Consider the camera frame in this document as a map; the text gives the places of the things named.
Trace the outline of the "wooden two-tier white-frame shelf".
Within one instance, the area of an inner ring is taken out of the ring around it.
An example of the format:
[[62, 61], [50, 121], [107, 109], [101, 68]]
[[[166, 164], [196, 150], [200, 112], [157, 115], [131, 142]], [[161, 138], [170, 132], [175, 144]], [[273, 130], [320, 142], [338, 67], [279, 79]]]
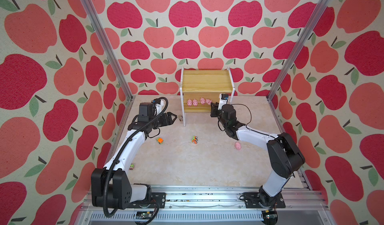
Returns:
[[[183, 125], [186, 126], [186, 113], [209, 113], [211, 107], [208, 104], [202, 105], [201, 98], [210, 99], [212, 103], [218, 103], [220, 94], [228, 94], [228, 103], [232, 102], [235, 92], [235, 84], [231, 71], [227, 70], [186, 70], [181, 69], [180, 97], [183, 113]], [[197, 107], [188, 107], [187, 101], [196, 99]]]

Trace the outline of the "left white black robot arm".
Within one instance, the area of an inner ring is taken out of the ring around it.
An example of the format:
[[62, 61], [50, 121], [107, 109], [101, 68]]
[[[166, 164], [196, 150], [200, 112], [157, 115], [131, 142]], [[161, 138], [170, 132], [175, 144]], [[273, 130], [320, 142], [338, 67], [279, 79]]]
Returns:
[[128, 171], [140, 147], [150, 138], [150, 133], [172, 125], [177, 119], [177, 115], [167, 111], [168, 105], [165, 97], [141, 103], [139, 113], [129, 124], [125, 140], [117, 152], [103, 168], [92, 172], [92, 204], [103, 208], [107, 218], [133, 204], [155, 203], [151, 186], [131, 184]]

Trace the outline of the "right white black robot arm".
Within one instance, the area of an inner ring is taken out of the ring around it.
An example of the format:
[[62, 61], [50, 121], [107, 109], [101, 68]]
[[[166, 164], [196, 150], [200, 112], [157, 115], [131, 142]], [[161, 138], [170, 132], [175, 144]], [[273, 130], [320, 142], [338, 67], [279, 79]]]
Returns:
[[262, 208], [275, 205], [285, 184], [306, 160], [288, 133], [270, 134], [248, 128], [237, 120], [236, 110], [230, 104], [211, 104], [211, 117], [218, 118], [219, 128], [230, 138], [248, 142], [268, 152], [272, 171], [260, 187], [257, 202]]

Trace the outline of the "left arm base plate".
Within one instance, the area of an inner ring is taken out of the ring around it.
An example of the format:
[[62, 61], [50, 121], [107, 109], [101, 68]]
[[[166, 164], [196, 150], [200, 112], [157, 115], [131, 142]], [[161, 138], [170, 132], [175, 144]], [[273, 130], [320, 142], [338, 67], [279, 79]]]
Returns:
[[166, 193], [152, 193], [151, 198], [143, 201], [136, 201], [133, 204], [129, 204], [128, 208], [132, 209], [154, 209], [155, 205], [158, 208], [164, 209], [166, 202]]

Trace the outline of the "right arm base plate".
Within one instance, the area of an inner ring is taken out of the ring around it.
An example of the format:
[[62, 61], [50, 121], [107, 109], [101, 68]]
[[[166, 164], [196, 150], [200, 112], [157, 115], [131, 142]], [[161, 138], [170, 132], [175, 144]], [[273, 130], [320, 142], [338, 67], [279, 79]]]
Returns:
[[286, 208], [285, 201], [281, 193], [278, 193], [275, 197], [270, 197], [264, 193], [243, 193], [239, 199], [243, 201], [247, 209], [273, 209]]

